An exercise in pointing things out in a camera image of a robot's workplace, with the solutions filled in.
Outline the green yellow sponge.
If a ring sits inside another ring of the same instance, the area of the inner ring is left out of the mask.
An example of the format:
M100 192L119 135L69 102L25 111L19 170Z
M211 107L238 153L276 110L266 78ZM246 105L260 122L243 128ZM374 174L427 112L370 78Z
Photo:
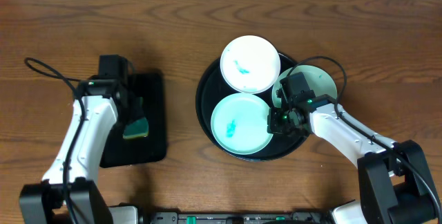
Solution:
M149 134L149 124L146 118L140 118L134 122L127 124L124 132L123 139L132 140L136 138L144 138Z

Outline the mint plate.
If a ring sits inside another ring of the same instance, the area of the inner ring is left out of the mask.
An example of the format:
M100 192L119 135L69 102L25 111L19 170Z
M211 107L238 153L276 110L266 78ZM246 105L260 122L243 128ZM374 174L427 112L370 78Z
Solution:
M281 98L277 97L276 94L277 90L279 90L281 87L280 81L282 78L287 76L290 70L291 68L288 68L283 73L281 73L272 87L271 99L273 102L273 106L276 108L280 108L282 105ZM315 96L327 94L334 99L337 98L338 91L336 88L336 84L332 77L326 71L316 66L300 65L297 66L292 73L294 74L299 72L303 73L308 86L314 91Z
M267 132L269 105L253 94L234 93L223 98L211 115L211 132L217 143L235 155L264 149L273 138Z

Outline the mint plate front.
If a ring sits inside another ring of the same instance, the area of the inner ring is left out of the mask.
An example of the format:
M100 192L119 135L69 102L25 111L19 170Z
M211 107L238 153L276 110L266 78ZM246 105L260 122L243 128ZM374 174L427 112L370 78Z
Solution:
M264 149L273 138L267 132L269 105L253 94L234 93L223 98L211 115L211 132L217 143L235 155Z

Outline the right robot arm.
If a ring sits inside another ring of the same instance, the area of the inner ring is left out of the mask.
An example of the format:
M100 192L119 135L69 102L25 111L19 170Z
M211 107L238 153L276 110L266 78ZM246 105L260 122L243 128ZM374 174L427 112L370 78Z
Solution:
M360 199L331 211L333 223L425 223L441 220L441 203L422 148L396 142L353 118L330 96L272 108L268 131L322 138L358 170Z

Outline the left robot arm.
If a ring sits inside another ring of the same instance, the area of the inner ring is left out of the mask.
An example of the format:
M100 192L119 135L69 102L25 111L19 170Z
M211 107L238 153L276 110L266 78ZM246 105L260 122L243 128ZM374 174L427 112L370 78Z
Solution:
M24 185L19 205L26 223L54 223L54 209L65 205L72 223L113 223L97 185L109 133L128 108L124 80L82 81L75 90L70 126L40 183Z

